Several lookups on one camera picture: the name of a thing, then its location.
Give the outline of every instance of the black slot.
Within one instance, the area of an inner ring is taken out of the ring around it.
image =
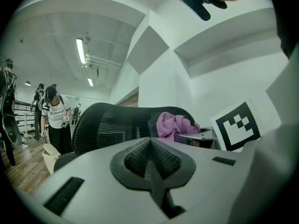
[[[71,177],[44,205],[44,207],[60,216],[83,182],[84,180],[81,178]]]
[[[221,158],[221,157],[214,157],[212,160],[216,162],[221,162],[230,166],[233,166],[235,164],[235,160],[232,159],[226,159],[226,158]]]

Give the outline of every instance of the tube light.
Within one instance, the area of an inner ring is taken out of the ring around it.
[[[78,52],[79,52],[81,63],[85,64],[86,62],[85,62],[84,51],[83,51],[83,39],[77,38],[76,42],[77,42],[77,47],[78,47]]]
[[[88,80],[90,86],[93,86],[93,81],[90,78],[88,78],[87,80]]]

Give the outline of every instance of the white t-shirt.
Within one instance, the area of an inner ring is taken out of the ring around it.
[[[64,123],[63,118],[66,116],[66,112],[71,108],[70,103],[66,97],[63,95],[61,96],[64,104],[62,104],[61,100],[59,99],[59,103],[55,106],[50,105],[50,110],[42,111],[42,115],[44,117],[48,116],[49,124],[51,127],[55,129],[60,129],[61,125]]]

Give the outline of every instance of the black camera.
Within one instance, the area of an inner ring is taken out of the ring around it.
[[[202,20],[208,21],[211,18],[210,13],[203,6],[204,3],[213,4],[214,6],[226,9],[227,5],[225,2],[218,0],[180,0],[191,8]]]

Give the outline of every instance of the pink cloth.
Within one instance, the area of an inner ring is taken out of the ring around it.
[[[157,131],[160,138],[174,141],[174,133],[200,133],[200,126],[197,123],[192,126],[186,116],[163,112],[157,121]]]

